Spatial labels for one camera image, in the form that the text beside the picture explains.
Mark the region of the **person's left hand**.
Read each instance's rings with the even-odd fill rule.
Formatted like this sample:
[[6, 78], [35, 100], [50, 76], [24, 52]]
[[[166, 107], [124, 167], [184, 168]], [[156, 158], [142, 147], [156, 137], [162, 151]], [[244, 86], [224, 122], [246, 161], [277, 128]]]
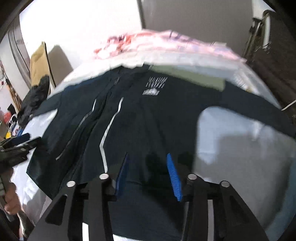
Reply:
[[16, 193], [16, 186], [14, 183], [9, 183], [6, 194], [4, 196], [6, 202], [4, 210], [10, 215], [16, 215], [22, 208], [19, 197]]

